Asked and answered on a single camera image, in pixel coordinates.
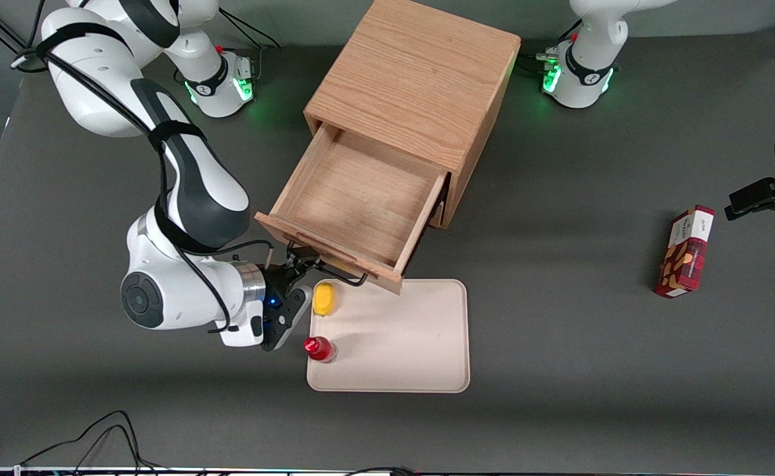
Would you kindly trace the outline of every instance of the gray table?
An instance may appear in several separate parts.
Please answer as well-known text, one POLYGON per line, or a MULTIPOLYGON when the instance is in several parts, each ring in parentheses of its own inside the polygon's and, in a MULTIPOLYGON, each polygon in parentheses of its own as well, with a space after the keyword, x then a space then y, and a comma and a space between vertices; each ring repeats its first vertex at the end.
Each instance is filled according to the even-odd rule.
MULTIPOLYGON (((147 73, 267 211, 337 51, 267 52, 257 101, 224 120, 192 108, 166 62, 147 73)), ((318 393, 296 344, 136 328, 118 286, 155 157, 82 130, 49 77, 27 77, 0 147, 0 463, 126 409, 143 454, 170 465, 775 474, 775 213, 720 214, 702 289, 651 293, 675 214, 774 175, 775 30, 632 40, 620 63, 584 111, 515 72, 453 225, 411 263, 408 277, 466 283, 459 395, 318 393)), ((128 461, 115 439, 95 463, 128 461)))

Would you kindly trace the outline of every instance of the black strap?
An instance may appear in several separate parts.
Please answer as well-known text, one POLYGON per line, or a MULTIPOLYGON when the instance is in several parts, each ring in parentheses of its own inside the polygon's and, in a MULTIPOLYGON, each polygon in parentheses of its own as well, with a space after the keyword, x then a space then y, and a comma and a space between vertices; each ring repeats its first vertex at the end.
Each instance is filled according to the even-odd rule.
POLYGON ((201 255, 210 255, 219 249, 207 247, 191 238, 190 235, 173 223, 173 220, 170 220, 165 207, 167 207, 166 196, 159 196, 158 202, 155 203, 155 222, 158 223, 158 229, 166 236, 167 240, 170 240, 174 247, 178 247, 191 254, 201 255))
MULTIPOLYGON (((149 144, 152 145, 152 148, 158 151, 158 153, 163 153, 164 143, 167 142, 168 139, 179 134, 189 134, 198 136, 198 138, 206 138, 199 127, 194 126, 194 124, 176 120, 168 120, 158 124, 146 138, 149 140, 149 144)), ((167 216, 166 195, 159 196, 158 201, 155 203, 155 222, 158 223, 158 228, 164 236, 166 236, 167 240, 170 240, 173 246, 185 250, 188 253, 209 255, 218 250, 218 248, 207 247, 199 241, 194 240, 194 238, 182 231, 176 223, 173 223, 173 220, 170 220, 170 217, 167 216)))
POLYGON ((189 81, 188 79, 188 85, 200 96, 213 96, 219 85, 226 81, 226 78, 228 78, 228 61, 226 58, 220 57, 218 72, 205 81, 189 81))
POLYGON ((608 74, 608 72, 611 70, 611 67, 614 67, 614 64, 610 64, 609 66, 603 67, 602 69, 590 69, 589 67, 582 66, 578 61, 575 61, 575 57, 573 57, 572 45, 567 48, 565 62, 569 70, 572 71, 574 75, 578 76, 581 85, 597 84, 599 81, 601 81, 602 78, 605 78, 605 75, 608 74))
POLYGON ((128 48, 128 51, 132 51, 132 49, 128 47, 126 41, 122 39, 122 36, 106 25, 98 23, 73 23, 64 25, 63 27, 56 30, 55 33, 44 39, 36 46, 34 53, 42 60, 44 57, 46 57, 46 54, 52 50, 52 48, 55 48, 61 43, 67 42, 67 40, 79 38, 80 36, 85 36, 88 33, 110 36, 125 45, 126 48, 128 48))
POLYGON ((161 151, 161 145, 163 145, 164 142, 167 142, 167 139, 179 134, 189 134, 192 136, 199 136, 203 139, 206 138, 206 135, 202 133, 202 130, 200 130, 199 127, 194 126, 194 124, 179 122, 178 120, 167 120, 158 124, 146 138, 149 140, 149 144, 152 144, 152 148, 161 151))

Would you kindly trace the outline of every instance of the black bracket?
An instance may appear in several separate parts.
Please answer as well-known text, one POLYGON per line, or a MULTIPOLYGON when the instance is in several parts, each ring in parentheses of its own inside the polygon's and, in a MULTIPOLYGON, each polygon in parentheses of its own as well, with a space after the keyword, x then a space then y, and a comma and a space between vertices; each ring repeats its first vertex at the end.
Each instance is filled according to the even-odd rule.
POLYGON ((729 221, 762 210, 775 210, 775 178, 761 178, 729 195, 731 205, 725 208, 729 221))

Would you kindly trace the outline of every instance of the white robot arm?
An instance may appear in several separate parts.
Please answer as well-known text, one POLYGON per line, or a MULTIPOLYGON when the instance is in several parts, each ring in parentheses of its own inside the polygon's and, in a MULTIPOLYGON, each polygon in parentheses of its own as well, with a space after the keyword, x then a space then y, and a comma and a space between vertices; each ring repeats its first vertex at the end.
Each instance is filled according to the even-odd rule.
POLYGON ((659 7, 676 0, 569 0, 582 20, 578 37, 548 48, 542 91, 568 108, 587 108, 608 90, 612 64, 629 38, 626 13, 659 7))
MULTIPOLYGON (((260 267, 212 258, 246 232, 249 198, 176 100, 140 72, 165 52, 206 114, 233 114, 248 102, 248 60, 221 54, 198 28, 214 16, 218 2, 67 2, 71 8, 46 17, 37 47, 67 111, 100 135, 145 133, 176 171, 173 189, 163 189, 158 203, 128 230, 124 310, 147 329, 213 322, 212 332, 227 346, 278 348, 309 307, 311 290, 293 286, 314 259, 280 267, 268 257, 260 267)), ((165 167, 162 162, 163 175, 165 167)))

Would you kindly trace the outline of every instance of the wooden box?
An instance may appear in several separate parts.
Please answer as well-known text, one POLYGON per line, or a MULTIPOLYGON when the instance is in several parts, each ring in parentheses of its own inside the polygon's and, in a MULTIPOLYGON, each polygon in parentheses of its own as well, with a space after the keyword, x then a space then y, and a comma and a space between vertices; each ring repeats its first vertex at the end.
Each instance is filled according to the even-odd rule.
POLYGON ((375 0, 306 106, 311 145, 255 219, 399 294, 423 229, 454 216, 519 48, 505 31, 375 0))

